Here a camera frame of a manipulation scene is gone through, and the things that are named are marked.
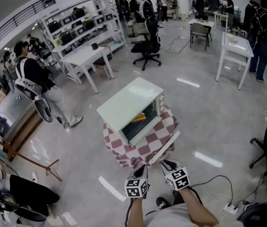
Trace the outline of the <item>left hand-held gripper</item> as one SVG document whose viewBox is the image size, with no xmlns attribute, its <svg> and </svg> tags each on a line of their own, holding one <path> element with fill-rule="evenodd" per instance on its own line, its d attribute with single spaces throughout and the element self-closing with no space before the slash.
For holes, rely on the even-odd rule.
<svg viewBox="0 0 267 227">
<path fill-rule="evenodd" d="M 148 168 L 141 165 L 133 170 L 125 180 L 125 193 L 127 198 L 145 198 L 149 190 Z"/>
</svg>

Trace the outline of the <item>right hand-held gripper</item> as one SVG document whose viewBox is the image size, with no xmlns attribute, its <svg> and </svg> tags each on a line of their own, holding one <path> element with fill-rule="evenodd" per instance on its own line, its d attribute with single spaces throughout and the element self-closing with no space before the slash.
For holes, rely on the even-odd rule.
<svg viewBox="0 0 267 227">
<path fill-rule="evenodd" d="M 188 172 L 179 161 L 164 159 L 160 162 L 160 167 L 167 185 L 173 190 L 179 191 L 190 186 Z"/>
</svg>

